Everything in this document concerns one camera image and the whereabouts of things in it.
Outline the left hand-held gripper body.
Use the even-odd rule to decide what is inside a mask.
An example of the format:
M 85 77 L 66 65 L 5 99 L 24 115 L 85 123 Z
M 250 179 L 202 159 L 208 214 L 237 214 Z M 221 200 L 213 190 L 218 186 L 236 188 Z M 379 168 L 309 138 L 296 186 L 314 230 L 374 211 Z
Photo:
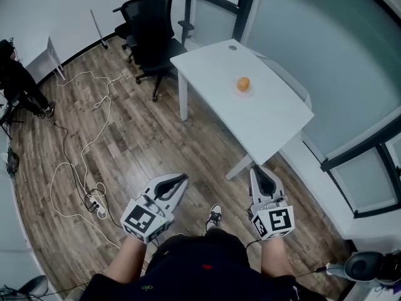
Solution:
M 174 221 L 170 201 L 162 200 L 171 193 L 172 186 L 156 191 L 146 187 L 136 199 L 131 199 L 120 219 L 124 232 L 145 245 L 163 233 Z

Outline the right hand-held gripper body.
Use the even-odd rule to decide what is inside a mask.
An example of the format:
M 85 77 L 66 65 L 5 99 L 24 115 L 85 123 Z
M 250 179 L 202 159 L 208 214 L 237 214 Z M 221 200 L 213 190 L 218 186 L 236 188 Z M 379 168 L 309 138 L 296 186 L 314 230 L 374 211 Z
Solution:
M 250 214 L 261 240 L 279 238 L 295 229 L 293 206 L 288 204 L 286 196 L 275 200 L 253 197 Z

